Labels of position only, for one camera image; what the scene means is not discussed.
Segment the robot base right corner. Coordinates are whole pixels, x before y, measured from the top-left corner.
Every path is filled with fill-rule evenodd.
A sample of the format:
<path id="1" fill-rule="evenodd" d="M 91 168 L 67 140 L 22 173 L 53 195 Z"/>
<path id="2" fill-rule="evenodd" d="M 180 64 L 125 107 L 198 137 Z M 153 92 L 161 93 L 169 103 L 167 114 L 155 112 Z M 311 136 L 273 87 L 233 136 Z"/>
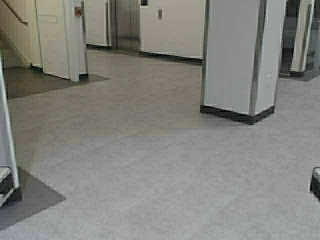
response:
<path id="1" fill-rule="evenodd" d="M 320 168 L 315 167 L 312 171 L 309 190 L 320 200 Z"/>

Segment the robot base left corner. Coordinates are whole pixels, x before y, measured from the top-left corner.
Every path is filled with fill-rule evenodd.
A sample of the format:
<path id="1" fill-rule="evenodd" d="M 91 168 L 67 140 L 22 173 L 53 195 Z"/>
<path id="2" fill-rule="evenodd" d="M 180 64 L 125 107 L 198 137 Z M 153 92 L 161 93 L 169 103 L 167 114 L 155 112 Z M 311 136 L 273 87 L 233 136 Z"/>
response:
<path id="1" fill-rule="evenodd" d="M 14 182 L 12 171 L 9 167 L 0 167 L 0 206 L 2 206 L 7 199 L 14 192 Z"/>

